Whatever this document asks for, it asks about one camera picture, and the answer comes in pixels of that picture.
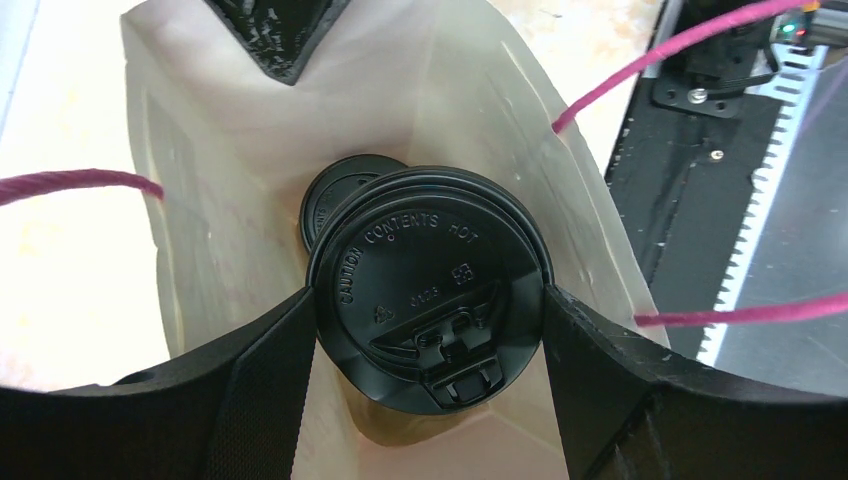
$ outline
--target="paper bag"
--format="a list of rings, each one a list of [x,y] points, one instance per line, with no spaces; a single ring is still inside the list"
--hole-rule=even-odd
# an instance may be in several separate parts
[[[303,286],[301,199],[360,153],[487,177],[535,217],[559,286],[634,330],[653,310],[585,141],[552,133],[562,99],[485,0],[350,2],[294,86],[202,0],[149,0],[123,31],[133,157],[167,192],[148,207],[172,356]],[[414,417],[365,399],[319,345],[293,478],[565,478],[542,355],[486,405]]]

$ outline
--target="screw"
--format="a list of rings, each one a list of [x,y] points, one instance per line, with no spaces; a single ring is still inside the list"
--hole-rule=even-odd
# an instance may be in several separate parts
[[[689,90],[689,103],[694,103],[695,105],[704,103],[707,101],[707,91],[703,88],[696,88],[694,90]]]

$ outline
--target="white toothed strip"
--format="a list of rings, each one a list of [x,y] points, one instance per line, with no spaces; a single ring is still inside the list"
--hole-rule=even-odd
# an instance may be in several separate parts
[[[754,192],[745,218],[742,220],[727,270],[724,272],[724,281],[714,307],[717,311],[730,311],[736,308],[760,235],[763,233],[763,227],[780,186],[780,179],[786,170],[789,155],[792,153],[792,147],[803,123],[804,113],[807,111],[810,97],[818,81],[818,71],[827,53],[827,47],[816,47],[813,55],[809,57],[793,53],[792,50],[796,48],[789,45],[773,45],[773,48],[780,62],[780,73],[768,84],[748,89],[748,93],[772,97],[786,103],[781,107],[772,130],[763,166],[753,175]],[[788,66],[786,62],[802,65],[805,68]],[[707,326],[698,352],[698,361],[711,367],[715,366],[726,333],[727,325],[725,324]]]

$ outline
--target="lid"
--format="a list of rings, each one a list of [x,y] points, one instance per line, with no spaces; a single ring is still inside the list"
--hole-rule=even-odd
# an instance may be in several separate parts
[[[497,185],[409,168],[362,186],[325,228],[307,279],[318,336],[372,400],[455,413],[532,359],[552,269],[535,224]]]
[[[406,165],[382,155],[355,155],[330,165],[321,172],[306,191],[300,207],[300,234],[306,250],[327,219],[357,188],[386,173],[402,170]]]

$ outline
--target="shopping bag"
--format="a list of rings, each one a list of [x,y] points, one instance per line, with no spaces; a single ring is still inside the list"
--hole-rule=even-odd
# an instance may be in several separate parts
[[[149,0],[122,21],[134,162],[167,195],[148,211],[172,356],[302,288],[304,194],[358,154],[500,185],[535,218],[560,287],[666,342],[632,321],[654,307],[585,141],[576,126],[552,132],[564,102],[488,2],[350,2],[293,85],[217,13],[202,0]],[[419,416],[363,396],[319,344],[293,478],[512,479],[528,466],[565,478],[556,425],[541,350],[488,403]]]

